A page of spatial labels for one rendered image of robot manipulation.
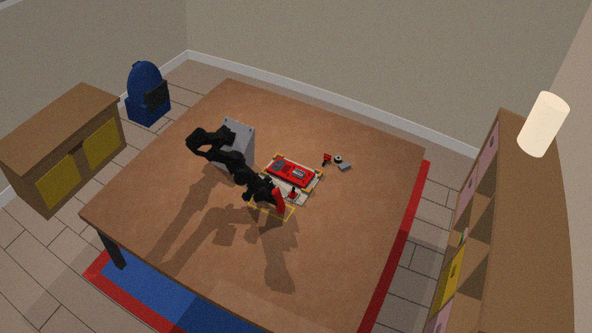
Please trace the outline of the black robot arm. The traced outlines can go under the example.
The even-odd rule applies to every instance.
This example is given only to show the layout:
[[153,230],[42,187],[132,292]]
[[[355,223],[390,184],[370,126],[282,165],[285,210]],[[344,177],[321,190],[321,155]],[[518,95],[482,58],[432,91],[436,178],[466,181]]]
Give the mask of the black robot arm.
[[[204,156],[208,161],[225,164],[230,175],[234,174],[234,182],[238,186],[244,186],[254,171],[245,164],[246,160],[243,153],[236,150],[225,151],[220,149],[224,145],[232,146],[235,135],[224,124],[216,132],[207,132],[203,128],[197,128],[185,139],[185,144],[196,156]],[[205,153],[198,150],[202,145],[211,145],[212,148]],[[243,193],[242,198],[244,201],[251,201],[255,191],[250,186],[247,186],[247,188],[248,190]]]

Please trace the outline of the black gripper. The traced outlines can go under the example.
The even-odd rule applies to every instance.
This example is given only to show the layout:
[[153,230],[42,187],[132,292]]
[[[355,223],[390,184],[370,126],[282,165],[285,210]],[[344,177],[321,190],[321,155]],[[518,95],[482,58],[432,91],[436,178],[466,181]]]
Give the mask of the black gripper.
[[250,186],[255,191],[254,201],[256,203],[265,201],[271,205],[277,206],[277,202],[271,194],[271,191],[275,188],[273,181],[271,181],[272,178],[270,176],[266,176],[264,179],[262,179],[258,176],[258,174],[258,172],[254,172],[247,182],[247,186]]

